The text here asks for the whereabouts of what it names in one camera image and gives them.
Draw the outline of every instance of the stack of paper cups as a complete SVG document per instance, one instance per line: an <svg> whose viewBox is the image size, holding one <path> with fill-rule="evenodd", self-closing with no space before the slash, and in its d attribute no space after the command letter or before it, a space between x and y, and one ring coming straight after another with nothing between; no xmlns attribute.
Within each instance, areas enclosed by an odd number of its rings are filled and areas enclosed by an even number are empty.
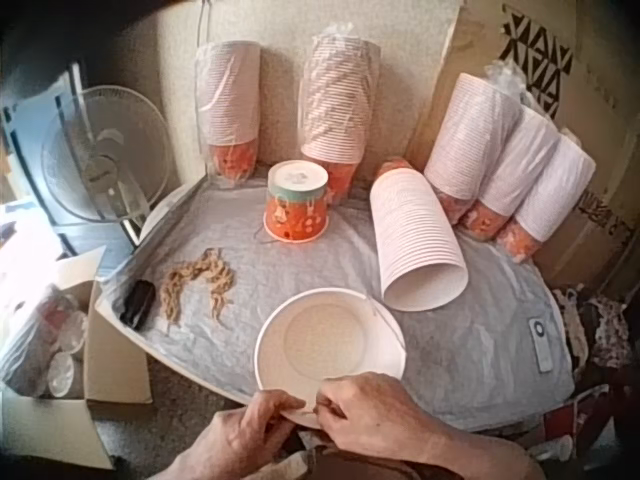
<svg viewBox="0 0 640 480"><path fill-rule="evenodd" d="M425 168L452 225L478 196L522 109L486 80L460 74Z"/></svg>
<svg viewBox="0 0 640 480"><path fill-rule="evenodd" d="M82 398L82 363L70 353L56 353L49 365L47 382L49 391L56 398Z"/></svg>
<svg viewBox="0 0 640 480"><path fill-rule="evenodd" d="M467 267L438 198L419 172L400 168L371 189L382 298L392 308L421 311L465 289Z"/></svg>
<svg viewBox="0 0 640 480"><path fill-rule="evenodd" d="M196 106L207 171L232 184L255 167L260 127L260 45L233 41L196 53Z"/></svg>
<svg viewBox="0 0 640 480"><path fill-rule="evenodd" d="M523 107L495 171L485 178L478 200L460 220L463 230L477 240L493 238L549 163L559 138L550 120Z"/></svg>
<svg viewBox="0 0 640 480"><path fill-rule="evenodd" d="M344 198L369 135L380 69L380 47L337 34L314 37L300 85L304 157L329 174L328 199Z"/></svg>
<svg viewBox="0 0 640 480"><path fill-rule="evenodd" d="M518 207L498 234L498 243L521 262L533 255L567 217L595 172L596 164L566 135Z"/></svg>
<svg viewBox="0 0 640 480"><path fill-rule="evenodd" d="M82 360L87 324L87 315L79 310L67 318L58 334L60 350Z"/></svg>

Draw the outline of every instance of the orange paper cup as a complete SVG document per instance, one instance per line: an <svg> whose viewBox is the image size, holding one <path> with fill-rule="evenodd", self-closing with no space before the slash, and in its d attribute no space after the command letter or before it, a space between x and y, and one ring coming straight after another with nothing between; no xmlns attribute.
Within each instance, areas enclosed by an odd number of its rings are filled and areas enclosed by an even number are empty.
<svg viewBox="0 0 640 480"><path fill-rule="evenodd" d="M353 175L356 173L359 163L325 162L304 155L306 160L317 163L329 174L327 184L327 203L338 205L349 196Z"/></svg>
<svg viewBox="0 0 640 480"><path fill-rule="evenodd" d="M304 160L272 167L264 214L267 232L289 243L309 242L322 235L329 224L327 180L322 167Z"/></svg>
<svg viewBox="0 0 640 480"><path fill-rule="evenodd" d="M443 191L437 189L433 185L433 191L442 205L444 213L447 215L447 219L451 225L455 225L460 220L460 217L469 210L473 204L473 200L462 200L460 198L453 197Z"/></svg>
<svg viewBox="0 0 640 480"><path fill-rule="evenodd" d="M460 220L460 228L476 240L486 242L498 233L507 220L509 217L494 212L478 200Z"/></svg>
<svg viewBox="0 0 640 480"><path fill-rule="evenodd" d="M231 183L245 182L256 167L258 139L239 145L210 145L213 172Z"/></svg>
<svg viewBox="0 0 640 480"><path fill-rule="evenodd" d="M390 158L387 159L386 162L384 162L382 164L382 166L378 170L378 173L376 174L375 180L379 179L385 173L390 172L391 170L396 170L398 168L411 168L411 169L413 169L411 164L409 162L407 162L404 158L402 158L402 157L390 157Z"/></svg>
<svg viewBox="0 0 640 480"><path fill-rule="evenodd" d="M536 240L516 219L512 219L500 230L496 242L504 248L516 263L522 263L536 253L542 242Z"/></svg>

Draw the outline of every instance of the gray tablecloth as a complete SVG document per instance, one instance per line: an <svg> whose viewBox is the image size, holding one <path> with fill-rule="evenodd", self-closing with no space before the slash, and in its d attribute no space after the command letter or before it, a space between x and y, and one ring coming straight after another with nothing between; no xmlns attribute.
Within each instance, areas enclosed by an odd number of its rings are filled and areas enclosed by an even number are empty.
<svg viewBox="0 0 640 480"><path fill-rule="evenodd" d="M248 399L257 385L253 350L260 327L291 296L346 287L380 299L371 213L366 201L331 211L329 228L301 245L273 241L262 228L266 190L216 190L201 182L178 202L135 255L103 285L101 304L116 313L134 279L157 287L176 262L219 247L236 272L232 305L212 320L203 281L182 296L181 323L168 330L159 302L138 340L170 366L229 395ZM426 410L469 430L504 425L546 411L573 389L559 313L533 264L516 265L493 245L458 236L469 285L448 305L420 313L392 311L407 344L403 382ZM540 373L528 320L546 325L554 368Z"/></svg>

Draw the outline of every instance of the floor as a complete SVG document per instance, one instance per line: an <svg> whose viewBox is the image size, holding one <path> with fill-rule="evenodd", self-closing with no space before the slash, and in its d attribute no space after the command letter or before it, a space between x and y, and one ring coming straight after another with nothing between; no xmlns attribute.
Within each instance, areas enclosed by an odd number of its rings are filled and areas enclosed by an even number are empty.
<svg viewBox="0 0 640 480"><path fill-rule="evenodd" d="M131 421L96 422L118 478L148 478L167 467L209 424L215 412L237 404L149 358L153 406Z"/></svg>

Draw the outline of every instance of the cardboard box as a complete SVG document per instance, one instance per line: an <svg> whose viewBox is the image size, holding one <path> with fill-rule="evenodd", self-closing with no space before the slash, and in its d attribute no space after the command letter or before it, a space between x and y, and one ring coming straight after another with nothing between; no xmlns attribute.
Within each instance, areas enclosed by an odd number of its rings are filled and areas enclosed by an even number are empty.
<svg viewBox="0 0 640 480"><path fill-rule="evenodd" d="M100 294L94 277L104 249L56 263L58 288L88 312L84 351L84 399L44 400L1 394L0 437L6 453L31 455L87 467L113 469L91 418L92 407L149 404L146 354L94 308Z"/></svg>
<svg viewBox="0 0 640 480"><path fill-rule="evenodd" d="M527 76L528 90L559 128L582 140L597 165L587 191L535 256L551 286L600 286L631 241L640 215L635 119L640 95L637 75L630 74L638 66L621 59L622 33L616 41L609 38L616 35L609 29L621 31L621 26L612 22L605 29L606 20L594 18L596 10L595 5L581 9L573 0L468 2L460 10L432 104L406 151L423 169L458 75L484 76L485 65L513 59Z"/></svg>

